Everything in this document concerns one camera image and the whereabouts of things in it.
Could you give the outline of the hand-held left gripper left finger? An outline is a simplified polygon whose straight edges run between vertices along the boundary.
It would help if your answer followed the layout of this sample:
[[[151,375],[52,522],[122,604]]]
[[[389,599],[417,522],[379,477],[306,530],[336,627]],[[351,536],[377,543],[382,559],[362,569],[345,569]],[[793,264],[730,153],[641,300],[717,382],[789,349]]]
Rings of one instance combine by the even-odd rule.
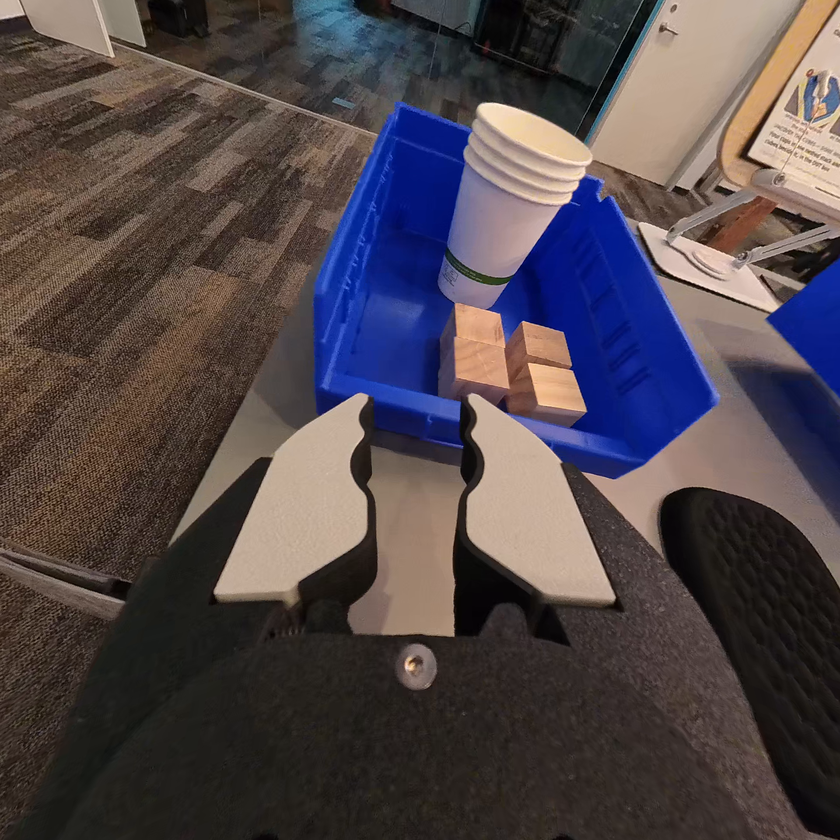
[[[215,584],[219,603],[353,604],[377,575],[373,398],[358,393],[273,454]]]

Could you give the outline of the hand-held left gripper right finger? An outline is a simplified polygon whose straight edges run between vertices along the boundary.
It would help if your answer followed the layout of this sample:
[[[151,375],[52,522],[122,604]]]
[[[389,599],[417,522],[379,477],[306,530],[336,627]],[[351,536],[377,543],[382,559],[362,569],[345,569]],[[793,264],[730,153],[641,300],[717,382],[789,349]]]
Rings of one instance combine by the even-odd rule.
[[[559,457],[476,394],[461,403],[459,544],[539,604],[613,607],[614,592]]]

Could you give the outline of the wooden cube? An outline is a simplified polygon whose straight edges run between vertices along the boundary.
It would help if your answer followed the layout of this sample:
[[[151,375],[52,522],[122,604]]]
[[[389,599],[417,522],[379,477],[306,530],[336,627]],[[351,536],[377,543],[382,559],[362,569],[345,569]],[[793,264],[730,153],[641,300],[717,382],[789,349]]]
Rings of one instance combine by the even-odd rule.
[[[573,367],[565,333],[532,322],[519,323],[508,339],[505,351],[510,377],[515,377],[522,366],[529,363],[565,370]]]
[[[572,427],[587,414],[587,405],[572,369],[525,363],[506,397],[509,414]]]
[[[476,394],[498,406],[508,391],[503,347],[460,337],[441,339],[438,396],[460,401],[467,395]]]
[[[449,349],[454,339],[485,343],[492,346],[506,346],[501,315],[498,312],[455,303],[441,333],[439,344],[442,351]]]

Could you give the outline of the blue plastic bin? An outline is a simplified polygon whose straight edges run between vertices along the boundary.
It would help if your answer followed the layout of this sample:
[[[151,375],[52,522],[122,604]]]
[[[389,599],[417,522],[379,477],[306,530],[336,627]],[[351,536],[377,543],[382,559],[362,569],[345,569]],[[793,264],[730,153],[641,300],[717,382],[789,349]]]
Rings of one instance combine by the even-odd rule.
[[[438,290],[469,129],[398,102],[379,132],[313,288],[319,414],[363,393],[374,425],[461,448],[438,396]],[[645,465],[720,402],[616,201],[586,175],[493,308],[568,340],[587,413],[571,428],[516,420],[583,472]]]
[[[825,268],[767,321],[839,396],[839,261]]]

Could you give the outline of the black wrist rest pad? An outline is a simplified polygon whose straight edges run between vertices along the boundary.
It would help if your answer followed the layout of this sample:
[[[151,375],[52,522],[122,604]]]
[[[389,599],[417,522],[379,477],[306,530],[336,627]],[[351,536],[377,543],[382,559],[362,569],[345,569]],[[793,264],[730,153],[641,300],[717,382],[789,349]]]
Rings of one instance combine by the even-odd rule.
[[[658,520],[665,557],[725,649],[796,814],[838,838],[838,583],[792,522],[754,500],[683,488]]]

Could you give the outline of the black office chair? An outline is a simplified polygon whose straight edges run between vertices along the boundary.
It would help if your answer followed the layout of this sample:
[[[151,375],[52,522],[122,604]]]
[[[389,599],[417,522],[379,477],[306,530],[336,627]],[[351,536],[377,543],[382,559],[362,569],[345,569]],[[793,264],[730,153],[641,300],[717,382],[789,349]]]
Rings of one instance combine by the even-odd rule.
[[[1,572],[11,581],[78,612],[112,621],[132,582],[18,546],[1,548]]]

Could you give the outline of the instruction sheet on stand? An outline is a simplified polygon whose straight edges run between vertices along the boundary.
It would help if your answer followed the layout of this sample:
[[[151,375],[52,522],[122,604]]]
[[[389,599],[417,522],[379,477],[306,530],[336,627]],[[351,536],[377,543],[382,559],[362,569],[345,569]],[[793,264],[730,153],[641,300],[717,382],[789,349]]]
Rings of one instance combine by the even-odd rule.
[[[668,230],[645,222],[637,224],[638,235],[654,265],[667,276],[772,313],[780,303],[756,276],[751,265],[800,246],[838,237],[839,195],[817,190],[748,157],[749,147],[785,83],[836,8],[838,2],[803,4],[733,112],[718,145],[717,167],[723,178],[737,190],[723,201],[680,219]],[[724,254],[686,237],[691,229],[709,223],[756,196],[786,206],[821,225],[740,255]]]

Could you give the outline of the white door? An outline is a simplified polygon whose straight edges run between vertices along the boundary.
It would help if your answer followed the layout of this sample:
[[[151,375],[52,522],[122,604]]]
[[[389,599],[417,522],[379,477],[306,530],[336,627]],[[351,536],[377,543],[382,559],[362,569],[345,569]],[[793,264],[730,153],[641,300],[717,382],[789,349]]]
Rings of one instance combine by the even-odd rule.
[[[591,131],[595,161],[688,189],[802,2],[657,2]]]

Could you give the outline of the black bag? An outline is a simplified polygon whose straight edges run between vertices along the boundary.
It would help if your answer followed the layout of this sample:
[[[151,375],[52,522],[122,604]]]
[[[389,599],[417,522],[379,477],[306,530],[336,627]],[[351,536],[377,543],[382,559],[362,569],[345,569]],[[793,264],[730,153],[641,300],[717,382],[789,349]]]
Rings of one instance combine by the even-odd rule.
[[[162,32],[179,38],[209,36],[205,1],[148,1],[150,20]]]

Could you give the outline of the white partition panel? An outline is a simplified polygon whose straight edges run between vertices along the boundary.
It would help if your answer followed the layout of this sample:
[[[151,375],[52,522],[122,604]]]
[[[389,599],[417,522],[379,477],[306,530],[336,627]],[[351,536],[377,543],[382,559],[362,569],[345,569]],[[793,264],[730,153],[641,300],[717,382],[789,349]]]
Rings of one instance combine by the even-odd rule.
[[[146,47],[134,1],[20,1],[33,29],[50,38],[114,57],[112,38]]]

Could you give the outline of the wooden post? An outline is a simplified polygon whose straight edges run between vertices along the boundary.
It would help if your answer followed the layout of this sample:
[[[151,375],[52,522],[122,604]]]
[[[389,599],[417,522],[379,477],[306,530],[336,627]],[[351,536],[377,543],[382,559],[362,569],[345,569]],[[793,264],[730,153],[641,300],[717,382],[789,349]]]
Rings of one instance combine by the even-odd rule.
[[[736,256],[742,244],[769,217],[778,204],[763,196],[727,210],[698,238],[698,241],[724,254]]]

